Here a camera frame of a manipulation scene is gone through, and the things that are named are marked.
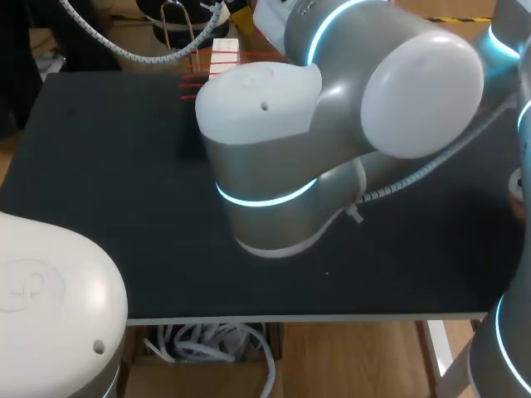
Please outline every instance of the black table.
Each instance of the black table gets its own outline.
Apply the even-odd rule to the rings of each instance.
[[[523,244],[507,200],[513,112],[421,182],[362,206],[363,224],[341,215],[310,250],[264,260],[231,236],[178,84],[50,76],[0,190],[1,211],[107,251],[131,323],[469,318],[507,288]]]

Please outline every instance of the screw hole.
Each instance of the screw hole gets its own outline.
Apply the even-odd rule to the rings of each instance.
[[[92,345],[92,349],[98,355],[103,355],[105,353],[105,344],[101,340],[96,340]]]

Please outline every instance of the robotic arm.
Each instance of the robotic arm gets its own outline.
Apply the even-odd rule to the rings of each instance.
[[[482,100],[480,53],[389,2],[261,0],[255,20],[293,65],[239,66],[196,103],[234,234],[255,255],[310,247],[373,185],[370,168],[447,147]]]

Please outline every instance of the logo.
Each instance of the logo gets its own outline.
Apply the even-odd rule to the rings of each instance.
[[[0,265],[0,314],[30,309],[51,311],[65,296],[64,280],[39,260],[14,260]]]

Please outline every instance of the white cable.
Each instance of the white cable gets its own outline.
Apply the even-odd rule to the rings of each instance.
[[[168,363],[177,361],[184,362],[234,362],[239,358],[238,352],[243,353],[242,350],[250,341],[249,336],[254,336],[258,340],[257,348],[262,348],[265,353],[267,367],[269,374],[265,382],[264,389],[261,392],[260,398],[266,398],[270,395],[273,385],[275,384],[275,360],[273,354],[267,343],[265,334],[266,326],[261,324],[263,333],[256,331],[254,328],[244,323],[233,323],[220,325],[214,324],[190,324],[183,325],[173,338],[173,348],[178,354],[177,358],[169,355],[167,344],[171,341],[173,325],[169,325],[164,332],[164,326],[157,327],[157,343],[155,347],[147,338],[144,339],[144,344],[156,355],[161,357]],[[190,332],[190,338],[185,339],[187,332]],[[239,342],[227,352],[221,351],[219,344],[224,341],[224,337],[231,332],[239,333]]]
[[[433,172],[438,168],[442,163],[446,162],[449,158],[458,153],[462,148],[472,142],[477,138],[485,129],[487,129],[505,110],[514,107],[515,97],[511,95],[504,102],[502,102],[498,107],[485,119],[485,121],[480,124],[478,127],[473,129],[466,137],[455,142],[450,147],[445,149],[439,156],[429,162],[426,166],[414,172],[411,176],[403,178],[399,182],[395,182],[392,185],[389,185],[384,188],[380,188],[376,191],[369,192],[364,194],[358,201],[358,203],[366,203],[368,201],[374,201],[382,197],[386,197],[392,193],[401,191],[402,189],[409,187],[414,182],[417,182]]]
[[[244,332],[248,332],[249,334],[252,334],[254,337],[258,339],[258,341],[261,343],[262,347],[264,348],[265,353],[265,359],[267,361],[267,367],[269,369],[269,374],[267,375],[267,381],[265,382],[264,389],[262,390],[262,393],[260,394],[260,398],[267,398],[271,391],[273,390],[273,385],[275,384],[275,359],[273,359],[273,353],[271,352],[271,348],[269,347],[269,344],[264,339],[264,337],[261,335],[260,332],[256,331],[255,329],[251,328],[248,325],[245,325],[244,323],[240,324],[240,328]]]
[[[115,54],[118,54],[119,56],[127,58],[128,60],[144,64],[163,64],[166,62],[175,61],[190,54],[193,50],[198,48],[205,41],[205,39],[208,37],[208,35],[210,35],[210,33],[212,33],[212,31],[217,25],[217,22],[219,21],[219,17],[221,16],[223,10],[223,1],[216,0],[216,4],[212,9],[212,17],[210,18],[208,24],[205,26],[202,32],[199,33],[195,40],[193,40],[182,50],[174,52],[173,54],[170,54],[168,56],[138,56],[136,54],[133,54],[132,52],[124,50],[122,47],[116,46],[112,41],[109,41],[107,38],[100,35],[100,33],[97,32],[87,21],[85,21],[85,19],[83,19],[83,17],[70,5],[68,0],[59,0],[59,2],[66,9],[66,12],[68,12],[70,16],[74,18],[74,20],[87,33],[89,33],[92,37],[94,37],[97,41],[99,41],[109,50],[111,50]]]

